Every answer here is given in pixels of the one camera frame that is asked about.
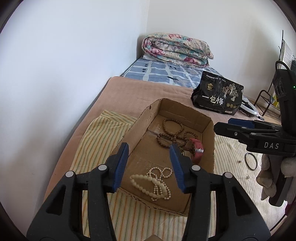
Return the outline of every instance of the blue checkered mattress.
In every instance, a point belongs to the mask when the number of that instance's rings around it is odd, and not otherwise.
[[[211,67],[195,69],[140,58],[122,76],[134,80],[152,81],[195,89],[200,83],[204,70],[220,75]]]

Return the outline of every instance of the cardboard box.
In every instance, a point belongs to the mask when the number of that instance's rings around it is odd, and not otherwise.
[[[184,106],[181,103],[169,99],[156,100],[148,106],[134,125],[128,130],[121,142],[129,145],[129,158],[123,175],[121,189],[130,194],[137,200],[142,201],[149,207],[172,212],[179,215],[187,215],[189,211],[190,194],[183,194],[177,186],[174,173],[171,177],[164,179],[169,187],[172,196],[170,200],[159,199],[155,202],[151,197],[145,195],[135,188],[130,182],[133,174],[146,175],[152,167],[172,168],[169,149],[161,147],[156,141],[156,135],[164,133],[162,121],[165,118],[174,118],[180,121],[185,130],[193,131],[198,135],[204,147],[203,157],[199,165],[207,172],[213,173],[214,168],[214,124],[208,116],[197,110]],[[180,125],[168,121],[166,122],[168,131],[177,132],[181,129]],[[121,144],[113,150],[112,154],[117,153]],[[153,192],[154,184],[144,180],[136,180],[146,190]]]
[[[163,241],[163,240],[158,236],[156,236],[155,234],[153,234],[149,238],[145,239],[144,241]]]

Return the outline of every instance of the yellow striped fabric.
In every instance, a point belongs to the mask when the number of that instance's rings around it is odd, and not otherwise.
[[[105,110],[94,119],[83,135],[77,148],[71,170],[78,173],[89,172],[104,163],[136,118]],[[214,173],[230,171],[245,188],[264,217],[268,226],[279,220],[284,209],[276,210],[266,202],[260,201],[260,186],[255,181],[257,171],[251,172],[246,165],[238,163],[246,153],[245,145],[227,137],[215,136]],[[260,154],[255,154],[259,165]],[[110,214],[118,241],[141,241],[155,234],[163,241],[180,241],[185,229],[186,217],[181,217],[134,200],[128,194],[118,191],[108,194]],[[209,237],[215,234],[215,194],[211,194],[211,219]],[[83,193],[83,233],[89,236],[87,219],[87,191]]]
[[[262,186],[256,182],[256,177],[261,170],[262,154],[253,153],[258,161],[258,168],[251,171],[244,160],[244,155],[248,152],[246,147],[238,140],[216,135],[214,173],[222,175],[224,172],[231,172],[259,210],[268,228],[271,229],[285,214],[287,203],[284,202],[281,207],[275,207],[269,204],[268,199],[261,201]],[[247,160],[250,167],[255,168],[253,157],[248,155]]]
[[[71,170],[89,172],[104,163],[136,118],[105,110],[94,119],[77,148]],[[108,194],[109,209],[118,241],[144,240],[152,234],[164,241],[182,238],[186,217],[149,208],[123,192]],[[89,236],[87,191],[83,193],[83,233]]]

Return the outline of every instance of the white wall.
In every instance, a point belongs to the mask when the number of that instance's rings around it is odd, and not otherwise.
[[[253,99],[272,81],[282,30],[296,54],[296,33],[272,0],[150,0],[147,33],[206,41],[214,54],[210,66]]]
[[[25,0],[0,35],[0,200],[25,233],[64,141],[136,60],[149,0]]]

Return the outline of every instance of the screw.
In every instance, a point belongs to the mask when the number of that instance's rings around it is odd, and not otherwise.
[[[224,174],[224,176],[225,176],[226,178],[232,178],[232,177],[233,177],[233,175],[232,175],[230,172],[226,172],[226,173]]]
[[[193,165],[191,168],[194,171],[199,171],[200,170],[200,166],[198,166],[198,165]]]
[[[66,172],[66,177],[71,177],[73,175],[74,175],[74,172],[72,172],[72,171]]]
[[[106,166],[105,164],[103,164],[103,165],[99,165],[98,169],[99,169],[100,171],[105,171],[105,170],[107,169],[107,166]]]
[[[195,152],[203,153],[203,149],[195,149]]]

